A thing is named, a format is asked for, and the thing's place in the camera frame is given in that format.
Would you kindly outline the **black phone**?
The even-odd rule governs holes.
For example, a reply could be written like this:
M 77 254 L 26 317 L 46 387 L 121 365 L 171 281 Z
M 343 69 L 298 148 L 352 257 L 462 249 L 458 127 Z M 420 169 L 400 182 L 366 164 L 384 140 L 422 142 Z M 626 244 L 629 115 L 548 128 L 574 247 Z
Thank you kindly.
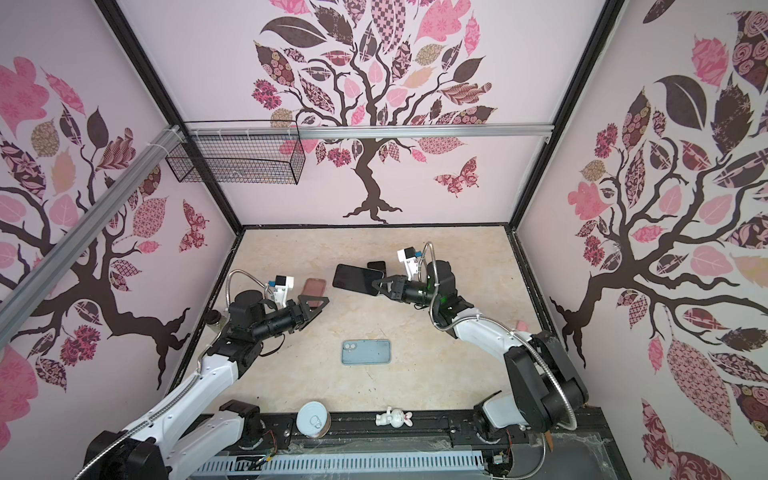
M 367 267 L 369 269 L 386 272 L 387 271 L 387 264 L 383 260 L 377 260 L 377 261 L 371 261 L 367 263 Z
M 385 273 L 377 269 L 362 268 L 346 264 L 338 264 L 332 280 L 332 286 L 337 289 L 377 296 L 375 281 L 380 281 Z

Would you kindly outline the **pink phone case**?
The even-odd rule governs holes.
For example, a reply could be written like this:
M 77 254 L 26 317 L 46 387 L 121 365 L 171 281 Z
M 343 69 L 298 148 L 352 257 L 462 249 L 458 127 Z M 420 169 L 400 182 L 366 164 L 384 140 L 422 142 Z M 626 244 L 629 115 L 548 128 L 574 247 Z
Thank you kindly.
M 301 294 L 311 297 L 323 297 L 326 289 L 326 281 L 320 278 L 308 278 L 303 286 Z

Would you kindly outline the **light blue phone case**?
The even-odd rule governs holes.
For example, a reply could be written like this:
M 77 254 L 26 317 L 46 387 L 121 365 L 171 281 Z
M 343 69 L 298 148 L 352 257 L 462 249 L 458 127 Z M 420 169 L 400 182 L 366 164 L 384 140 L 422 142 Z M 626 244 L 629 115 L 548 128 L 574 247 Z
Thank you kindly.
M 346 340 L 342 344 L 341 363 L 346 366 L 386 365 L 391 358 L 391 342 L 386 339 Z

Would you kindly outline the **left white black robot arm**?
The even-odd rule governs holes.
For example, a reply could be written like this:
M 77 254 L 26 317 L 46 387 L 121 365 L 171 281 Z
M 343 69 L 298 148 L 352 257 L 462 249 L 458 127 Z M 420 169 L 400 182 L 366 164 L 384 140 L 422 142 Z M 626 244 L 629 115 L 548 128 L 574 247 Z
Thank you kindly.
M 88 446 L 79 479 L 187 479 L 226 447 L 259 442 L 264 427 L 257 406 L 234 401 L 194 422 L 225 390 L 264 356 L 264 342 L 306 328 L 329 298 L 288 298 L 293 279 L 279 276 L 255 290 L 233 294 L 214 340 L 192 374 L 144 415 L 118 432 L 104 431 Z

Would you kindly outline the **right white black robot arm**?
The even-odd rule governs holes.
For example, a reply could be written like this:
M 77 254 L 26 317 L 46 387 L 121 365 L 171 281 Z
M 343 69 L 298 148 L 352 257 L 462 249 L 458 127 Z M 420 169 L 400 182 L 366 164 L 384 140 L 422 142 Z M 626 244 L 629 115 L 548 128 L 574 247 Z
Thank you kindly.
M 406 273 L 373 280 L 371 287 L 392 301 L 425 308 L 433 327 L 475 345 L 506 369 L 510 389 L 473 407 L 481 438 L 509 427 L 533 433 L 578 428 L 576 410 L 588 402 L 588 390 L 556 336 L 513 329 L 482 313 L 460 295 L 450 263 L 436 258 L 432 243 L 397 255 Z

